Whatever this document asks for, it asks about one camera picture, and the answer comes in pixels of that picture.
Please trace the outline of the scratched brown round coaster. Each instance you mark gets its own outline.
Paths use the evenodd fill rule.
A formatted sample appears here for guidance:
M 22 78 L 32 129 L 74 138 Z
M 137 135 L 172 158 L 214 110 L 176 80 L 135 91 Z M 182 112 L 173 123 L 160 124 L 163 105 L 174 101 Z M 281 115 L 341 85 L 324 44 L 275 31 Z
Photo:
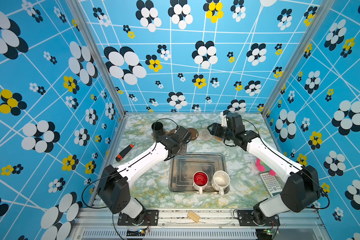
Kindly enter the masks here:
M 191 141 L 194 141 L 198 138 L 199 132 L 194 128 L 188 128 L 188 131 L 191 133 Z

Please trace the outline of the black mug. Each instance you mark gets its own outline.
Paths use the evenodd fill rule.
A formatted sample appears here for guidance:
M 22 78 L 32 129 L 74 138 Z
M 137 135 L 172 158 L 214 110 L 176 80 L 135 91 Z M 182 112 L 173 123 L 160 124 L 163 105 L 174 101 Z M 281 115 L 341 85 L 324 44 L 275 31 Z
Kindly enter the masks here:
M 154 122 L 151 125 L 152 129 L 152 136 L 153 139 L 156 141 L 159 137 L 166 135 L 166 131 L 164 129 L 164 125 L 161 122 Z

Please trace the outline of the woven rattan coaster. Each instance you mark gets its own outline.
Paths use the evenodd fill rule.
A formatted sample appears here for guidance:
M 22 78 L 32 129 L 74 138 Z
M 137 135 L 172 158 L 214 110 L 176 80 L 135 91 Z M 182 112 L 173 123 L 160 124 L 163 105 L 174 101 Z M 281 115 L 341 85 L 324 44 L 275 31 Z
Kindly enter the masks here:
M 223 141 L 224 141 L 224 139 L 223 139 L 223 138 L 220 138 L 220 137 L 214 136 L 214 138 L 215 138 L 216 140 L 220 141 L 220 142 L 223 142 Z

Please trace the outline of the dark brown round coaster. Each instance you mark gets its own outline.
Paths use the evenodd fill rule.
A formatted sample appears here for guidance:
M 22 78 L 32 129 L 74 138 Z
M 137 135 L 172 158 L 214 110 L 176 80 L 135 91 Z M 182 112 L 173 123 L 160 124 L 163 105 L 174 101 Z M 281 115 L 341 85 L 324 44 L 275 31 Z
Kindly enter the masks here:
M 171 131 L 169 131 L 168 135 L 173 135 L 177 130 L 176 129 L 172 129 Z

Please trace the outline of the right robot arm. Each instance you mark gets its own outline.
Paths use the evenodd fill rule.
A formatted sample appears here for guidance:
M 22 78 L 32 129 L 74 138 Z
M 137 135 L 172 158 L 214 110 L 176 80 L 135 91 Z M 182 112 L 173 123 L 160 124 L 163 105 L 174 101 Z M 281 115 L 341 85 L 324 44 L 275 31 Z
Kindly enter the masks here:
M 253 219 L 258 225 L 285 212 L 299 213 L 321 197 L 318 172 L 312 166 L 302 166 L 284 156 L 263 140 L 257 130 L 247 130 L 241 115 L 224 111 L 222 122 L 207 127 L 212 136 L 232 141 L 234 147 L 254 155 L 284 182 L 281 193 L 257 203 Z

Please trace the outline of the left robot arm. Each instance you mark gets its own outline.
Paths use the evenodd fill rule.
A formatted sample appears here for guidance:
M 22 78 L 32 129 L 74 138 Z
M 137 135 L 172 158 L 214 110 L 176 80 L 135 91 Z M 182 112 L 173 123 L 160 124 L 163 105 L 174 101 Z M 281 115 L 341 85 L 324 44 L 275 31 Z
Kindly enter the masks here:
M 131 197 L 130 187 L 145 172 L 160 162 L 179 154 L 192 138 L 191 132 L 178 126 L 171 135 L 162 135 L 145 152 L 117 167 L 105 167 L 99 181 L 97 194 L 112 214 L 125 214 L 138 225 L 145 218 L 146 208 Z

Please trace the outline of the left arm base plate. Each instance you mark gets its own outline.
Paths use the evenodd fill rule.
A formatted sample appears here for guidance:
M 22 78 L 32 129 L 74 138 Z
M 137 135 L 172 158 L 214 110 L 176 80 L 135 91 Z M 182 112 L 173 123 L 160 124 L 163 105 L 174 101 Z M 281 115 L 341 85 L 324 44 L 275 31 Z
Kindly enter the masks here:
M 159 210 L 143 210 L 137 217 L 131 218 L 125 213 L 120 213 L 118 226 L 157 226 Z

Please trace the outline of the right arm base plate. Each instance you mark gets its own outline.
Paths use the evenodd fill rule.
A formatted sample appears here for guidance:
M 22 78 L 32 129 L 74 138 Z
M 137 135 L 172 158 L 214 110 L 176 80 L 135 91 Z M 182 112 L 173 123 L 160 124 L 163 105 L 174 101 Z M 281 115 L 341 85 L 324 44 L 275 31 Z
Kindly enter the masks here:
M 260 223 L 256 223 L 252 210 L 234 210 L 233 216 L 236 220 L 239 221 L 239 225 L 241 227 L 275 228 L 281 225 L 280 218 L 278 216 L 273 216 L 269 219 L 261 221 Z

